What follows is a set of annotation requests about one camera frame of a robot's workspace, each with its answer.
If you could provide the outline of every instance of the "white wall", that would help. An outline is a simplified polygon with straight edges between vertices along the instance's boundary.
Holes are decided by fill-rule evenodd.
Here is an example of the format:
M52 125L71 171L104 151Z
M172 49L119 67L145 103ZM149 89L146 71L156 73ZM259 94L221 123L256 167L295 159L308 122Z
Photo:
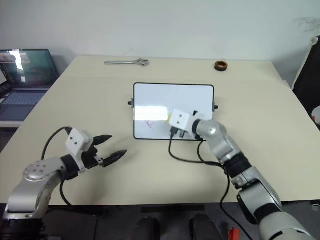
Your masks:
M272 60L292 82L320 35L319 0L0 0L0 48L77 55Z

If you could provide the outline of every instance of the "laptop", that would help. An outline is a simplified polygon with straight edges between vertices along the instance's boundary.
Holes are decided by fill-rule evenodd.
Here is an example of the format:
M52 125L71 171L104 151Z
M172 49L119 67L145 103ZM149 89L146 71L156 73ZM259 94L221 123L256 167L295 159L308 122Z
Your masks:
M0 69L11 88L0 104L1 122L23 122L59 77L48 49L0 50Z

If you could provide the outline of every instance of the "laptop screen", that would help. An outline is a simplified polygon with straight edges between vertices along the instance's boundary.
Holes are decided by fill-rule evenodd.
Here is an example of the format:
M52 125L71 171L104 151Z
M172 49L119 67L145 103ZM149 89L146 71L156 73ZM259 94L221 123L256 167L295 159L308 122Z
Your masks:
M59 77L48 49L0 50L0 69L13 89L49 88Z

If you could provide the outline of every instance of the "robotic arm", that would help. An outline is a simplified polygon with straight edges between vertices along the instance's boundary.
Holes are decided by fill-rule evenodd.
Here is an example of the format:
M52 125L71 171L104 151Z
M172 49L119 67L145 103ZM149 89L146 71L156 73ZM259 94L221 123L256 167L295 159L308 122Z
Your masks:
M83 130L71 127L64 129L68 133L65 145L69 154L36 161L24 170L22 181L13 190L4 211L1 239L40 239L42 218L56 186L95 166L105 168L127 152L121 150L103 159L97 155L95 146L110 139L111 135L92 137Z
M237 195L239 205L250 223L259 224L262 240L314 240L293 216L282 210L276 191L249 163L222 124L179 110L173 111L169 124L207 141L234 187L240 189Z

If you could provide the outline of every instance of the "black cable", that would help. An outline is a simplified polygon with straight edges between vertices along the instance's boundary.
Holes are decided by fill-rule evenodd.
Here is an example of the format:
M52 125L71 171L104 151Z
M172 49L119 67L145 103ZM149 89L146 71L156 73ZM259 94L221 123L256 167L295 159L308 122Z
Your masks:
M94 226L94 232L93 232L93 240L96 240L96 236L97 236L97 228L98 228L98 221L99 221L99 217L96 217L95 220L95 226Z
M72 128L69 127L69 126L63 126L63 127L60 127L57 131L55 131L51 137L49 137L49 139L46 141L45 145L44 145L44 148L42 150L42 155L41 155L41 160L45 159L45 155L46 155L46 151L47 151L47 148L51 142L51 140L58 134L60 133L62 130L66 130L66 132L68 134L70 134ZM64 183L65 183L65 179L63 179L60 183L60 195L61 195L61 198L62 200L65 202L65 204L67 204L69 207L72 207L72 204L66 199L65 197L65 194L64 194Z
M45 159L45 155L46 155L46 151L47 151L47 148L49 146L49 143L51 142L51 140L59 133L61 132L62 130L66 130L68 131L70 129L70 127L68 126L63 126L63 127L60 127L57 131L55 131L51 137L49 137L49 139L46 141L45 145L44 145L44 148L43 148L43 151L42 151L42 155L41 155L41 160Z
M253 240L252 237L249 235L249 233L245 230L245 228L236 220L234 219L225 209L224 206L222 205L223 201L225 200L226 196L229 193L229 189L230 189L230 177L228 174L226 174L227 180L228 180L228 184L225 190L225 193L223 195L223 197L221 198L220 201L220 208L221 210L224 212L225 215L227 215L235 224L237 224L239 226L239 228L241 228L241 230L244 232L244 234L248 237L248 239Z
M204 161L204 159L201 157L200 155L200 146L201 144L203 143L204 141L201 141L198 145L198 148L197 148L197 155L200 159L200 161L206 165L209 165L209 166L215 166L215 167L220 167L222 169L223 166L219 163L219 162L214 162L214 161ZM227 187L226 187L226 190L225 190L225 193L223 195L223 197L221 198L221 201L220 201L220 208L221 210L224 212L224 214L230 218L235 224L237 224L239 226L239 228L241 228L241 230L244 232L244 234L250 239L250 240L253 240L252 237L249 235L249 233L246 231L246 229L236 220L234 219L225 209L224 209L224 206L223 206L223 201L225 200L226 196L228 195L229 193L229 190L230 190L230 176L225 172L226 174L226 177L227 177Z
M65 202L65 204L67 204L69 207L72 207L72 204L66 199L65 194L64 194L64 183L65 183L65 179L63 179L60 183L60 195L62 200Z
M169 154L170 154L171 157L173 157L174 159L179 160L181 162L185 162L185 163L203 164L203 162L201 162L201 161L186 160L186 159L183 159L183 158L180 158L180 157L177 157L177 156L173 155L172 152L171 152L172 138L173 138L173 134L171 134L171 136L170 136L169 149L168 149L169 150Z
M202 141L199 143L198 148L197 148L197 150L196 150L196 153L197 153L198 158L200 159L200 161L201 161L202 163L206 164L206 165L209 165L209 166L216 166L216 167L222 168L222 165L221 165L219 162L205 161L205 160L201 157L201 155L200 155L200 146L201 146L201 144L202 144L203 142L204 142L204 141L202 140Z

